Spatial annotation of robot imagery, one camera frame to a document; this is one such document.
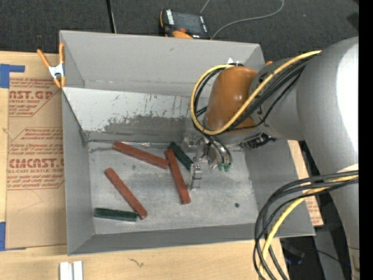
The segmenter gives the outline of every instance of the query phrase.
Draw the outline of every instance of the red wooden block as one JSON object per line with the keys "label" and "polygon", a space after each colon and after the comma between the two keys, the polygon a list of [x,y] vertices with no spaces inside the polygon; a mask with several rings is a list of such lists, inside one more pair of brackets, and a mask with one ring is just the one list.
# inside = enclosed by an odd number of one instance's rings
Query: red wooden block
{"label": "red wooden block", "polygon": [[182,178],[174,151],[172,149],[167,149],[164,152],[164,155],[166,156],[166,159],[170,162],[171,175],[173,176],[176,185],[176,190],[181,200],[181,204],[190,203],[191,197],[189,196],[187,186],[185,185],[184,179]]}
{"label": "red wooden block", "polygon": [[170,164],[168,160],[162,159],[161,157],[152,155],[149,152],[142,151],[138,148],[134,148],[133,146],[124,144],[122,142],[116,141],[112,148],[117,152],[124,153],[125,155],[132,156],[138,160],[144,161],[148,164],[155,165],[157,167],[167,169],[168,165]]}
{"label": "red wooden block", "polygon": [[132,194],[129,188],[123,183],[120,177],[115,173],[112,168],[108,168],[105,170],[105,174],[114,187],[121,193],[123,198],[127,201],[129,206],[138,213],[141,219],[144,219],[147,216],[147,211],[141,205],[141,203],[136,199],[136,197]]}

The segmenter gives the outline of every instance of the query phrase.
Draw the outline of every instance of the electronic device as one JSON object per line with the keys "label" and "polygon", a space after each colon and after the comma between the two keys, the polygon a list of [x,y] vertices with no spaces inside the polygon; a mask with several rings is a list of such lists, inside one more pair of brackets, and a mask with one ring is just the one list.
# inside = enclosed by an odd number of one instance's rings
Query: electronic device
{"label": "electronic device", "polygon": [[162,9],[159,26],[160,33],[167,37],[210,39],[209,31],[202,15]]}

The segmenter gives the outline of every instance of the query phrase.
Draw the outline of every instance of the black cable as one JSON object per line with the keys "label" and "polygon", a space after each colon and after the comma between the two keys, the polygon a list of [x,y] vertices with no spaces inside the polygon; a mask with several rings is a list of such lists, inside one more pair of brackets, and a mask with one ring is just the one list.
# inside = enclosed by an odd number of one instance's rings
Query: black cable
{"label": "black cable", "polygon": [[[278,200],[279,198],[285,196],[285,195],[288,195],[286,194],[286,192],[284,192],[284,190],[286,189],[289,189],[291,187],[294,187],[294,186],[297,186],[297,185],[300,185],[302,183],[308,183],[308,182],[316,182],[316,181],[320,181],[320,180],[327,180],[327,179],[333,179],[333,178],[336,178],[336,177],[344,177],[344,176],[353,176],[353,175],[356,175],[358,173],[358,170],[356,171],[347,171],[347,172],[343,172],[343,173],[332,173],[332,174],[327,174],[327,175],[324,175],[324,176],[313,176],[313,177],[309,177],[309,178],[304,178],[302,180],[296,180],[296,181],[292,181],[291,183],[288,183],[286,185],[283,185],[282,187],[280,187],[279,189],[277,189],[271,196],[270,198],[268,199],[267,203],[263,206],[262,210],[260,211],[259,215],[258,215],[258,218],[257,218],[257,223],[255,225],[255,237],[257,238],[258,237],[258,232],[259,232],[259,221],[261,219],[261,217],[264,216],[264,219],[263,219],[263,231],[266,229],[266,227],[268,227],[268,225],[266,226],[265,225],[265,218],[266,218],[266,213],[269,209],[269,207],[276,201]],[[304,186],[299,186],[299,191],[303,191],[304,189]]]}
{"label": "black cable", "polygon": [[206,84],[208,83],[208,81],[214,77],[217,73],[219,73],[220,71],[224,70],[225,68],[219,68],[219,69],[216,69],[215,71],[212,71],[210,74],[208,74],[205,79],[200,83],[199,87],[198,87],[198,91],[197,91],[197,94],[195,95],[194,97],[194,100],[193,100],[193,105],[194,105],[194,109],[197,109],[197,106],[198,106],[198,101],[199,101],[199,97],[202,93],[202,90],[203,88],[206,86]]}
{"label": "black cable", "polygon": [[263,124],[266,121],[269,114],[271,113],[271,111],[273,110],[273,108],[275,107],[275,105],[285,95],[285,93],[296,83],[296,81],[298,81],[299,77],[300,77],[300,74],[281,92],[281,94],[276,98],[276,100],[269,107],[269,109],[268,109],[267,113],[264,115],[264,117],[256,125],[251,125],[249,127],[235,128],[235,129],[231,129],[231,130],[228,129],[228,130],[224,131],[223,133],[229,133],[229,132],[241,131],[241,130],[248,130],[248,129],[251,129],[251,128],[256,128],[256,127],[260,126],[261,124]]}
{"label": "black cable", "polygon": [[[228,128],[228,131],[233,131],[233,130],[240,130],[241,128],[236,128],[238,125],[240,125],[243,121],[245,121],[249,116],[251,116],[255,111],[256,109],[258,109],[272,94],[274,94],[274,92],[276,92],[280,87],[282,87],[286,82],[288,82],[291,78],[296,77],[296,80],[298,80],[300,74],[302,73],[303,69],[304,69],[304,62],[300,62],[298,63],[298,65],[301,65],[303,64],[303,66],[301,66],[300,68],[297,68],[295,71],[288,71],[286,72],[284,75],[280,76],[280,79],[277,80],[277,82],[271,84],[273,87],[271,88],[268,88],[254,103],[252,106],[250,106],[250,108],[248,108],[246,110],[245,113],[243,113],[238,119],[236,122],[234,122],[232,124],[232,126],[230,126]],[[272,107],[275,106],[275,104],[279,101],[279,99],[285,94],[285,92],[289,90],[289,88],[287,88],[286,90],[284,90],[281,95],[276,99],[276,102],[272,104]]]}
{"label": "black cable", "polygon": [[199,117],[201,116],[203,113],[205,113],[207,110],[207,107],[203,107],[201,109],[199,109],[197,112],[196,112],[196,116]]}
{"label": "black cable", "polygon": [[114,15],[112,14],[112,10],[111,10],[110,0],[105,0],[105,1],[106,1],[107,13],[109,15],[111,32],[117,33],[117,28],[115,27],[115,22],[114,22]]}
{"label": "black cable", "polygon": [[218,153],[220,155],[221,162],[224,164],[226,162],[226,160],[225,160],[224,154],[221,151],[221,149],[219,148],[219,146],[217,146],[217,144],[215,143],[215,141],[213,140],[213,138],[211,138],[210,136],[208,136],[206,134],[204,134],[204,136],[206,137],[206,139],[209,141],[210,144],[212,144],[213,146],[215,146],[216,150],[218,151]]}
{"label": "black cable", "polygon": [[219,140],[218,139],[218,137],[217,136],[214,136],[214,137],[212,137],[217,143],[219,143],[226,151],[227,151],[227,153],[228,153],[228,157],[229,157],[229,161],[231,162],[231,164],[232,164],[232,161],[233,161],[233,159],[232,159],[232,154],[231,154],[231,152],[229,151],[229,149],[221,142],[221,140]]}
{"label": "black cable", "polygon": [[[351,171],[349,172],[349,175],[355,175],[356,173],[358,173],[357,171]],[[336,174],[329,174],[328,176],[318,176],[318,177],[310,177],[310,178],[305,178],[304,180],[300,180],[300,181],[309,181],[309,180],[312,180],[312,179],[317,179],[319,180],[320,178],[334,178],[334,177],[341,177],[341,176],[346,176],[345,173],[336,173]],[[268,221],[265,223],[265,220],[266,220],[266,212],[268,211],[268,208],[269,206],[274,203],[277,199],[281,198],[282,196],[280,196],[279,194],[275,194],[276,192],[278,192],[280,189],[278,189],[274,194],[272,194],[272,200],[271,201],[268,201],[265,206],[262,208],[261,212],[259,213],[258,215],[258,219],[256,221],[256,224],[255,224],[255,240],[256,240],[256,243],[255,243],[255,249],[254,249],[254,254],[253,254],[253,259],[254,259],[254,266],[255,266],[255,269],[256,271],[258,272],[259,276],[264,279],[263,275],[261,275],[259,269],[257,268],[257,264],[255,262],[255,253],[258,252],[258,256],[259,258],[261,259],[261,262],[262,262],[262,265],[264,267],[264,269],[266,270],[266,272],[269,274],[269,276],[271,277],[271,279],[275,279],[273,274],[270,272],[268,266],[266,265],[265,263],[265,260],[264,258],[262,257],[262,254],[261,254],[261,249],[260,249],[260,245],[259,245],[259,239],[263,236],[263,235],[266,235],[266,232],[267,232],[267,228],[269,227],[269,225],[271,224],[272,220],[274,219],[274,217],[276,216],[276,214],[280,211],[280,209],[282,207],[284,207],[286,204],[290,203],[290,202],[293,202],[299,198],[305,198],[305,197],[309,197],[309,196],[314,196],[314,195],[317,195],[317,194],[322,194],[322,193],[328,193],[330,191],[333,191],[333,190],[337,190],[338,188],[341,188],[341,187],[344,187],[344,186],[347,186],[349,184],[353,184],[353,183],[356,183],[358,182],[358,178],[355,178],[353,180],[350,180],[350,181],[344,181],[343,183],[340,183],[340,184],[335,184],[330,187],[330,188],[327,188],[321,192],[316,192],[316,193],[312,193],[312,194],[307,194],[307,195],[301,195],[299,197],[296,197],[296,198],[293,198],[291,200],[288,200],[286,201],[285,203],[281,204],[279,207],[277,207],[277,209],[272,213],[271,217],[268,219]],[[299,187],[299,190],[303,190],[304,189],[304,186],[301,186]],[[260,233],[260,235],[258,236],[258,232],[259,232],[259,221],[260,221],[260,218],[261,216],[263,216],[263,231]],[[273,258],[272,260],[274,261],[275,265],[276,265],[276,257],[273,253]]]}
{"label": "black cable", "polygon": [[347,186],[349,184],[353,184],[353,183],[357,183],[357,182],[358,182],[358,179],[354,179],[352,181],[346,181],[345,184],[338,185],[338,186],[335,186],[335,187],[331,187],[331,188],[325,189],[325,190],[320,191],[320,192],[316,192],[316,193],[312,193],[312,194],[307,194],[307,195],[301,195],[299,197],[296,197],[296,198],[293,198],[291,200],[288,200],[288,201],[284,202],[283,204],[281,204],[279,207],[277,207],[276,210],[272,213],[272,215],[269,218],[268,222],[266,223],[265,229],[260,233],[260,235],[258,237],[255,237],[255,248],[254,248],[254,253],[253,253],[253,259],[254,259],[254,268],[257,271],[258,275],[262,279],[265,279],[264,276],[261,274],[261,272],[260,272],[260,270],[258,268],[258,265],[256,264],[256,261],[255,261],[255,253],[256,252],[258,252],[258,256],[259,256],[259,258],[261,260],[261,264],[264,267],[264,269],[266,270],[266,272],[268,273],[268,275],[271,277],[271,279],[276,280],[276,278],[274,277],[274,275],[270,271],[270,269],[269,269],[269,267],[268,267],[265,259],[263,258],[262,250],[260,249],[259,239],[266,233],[267,228],[269,227],[269,225],[271,224],[272,220],[274,219],[274,217],[277,215],[277,213],[280,211],[280,209],[282,207],[284,207],[286,204],[291,203],[291,202],[293,202],[293,201],[295,201],[295,200],[297,200],[299,198],[306,198],[306,197],[315,196],[315,195],[318,195],[318,194],[328,193],[328,192],[331,192],[333,190],[337,190],[339,188],[342,188],[342,187],[345,187],[345,186]]}

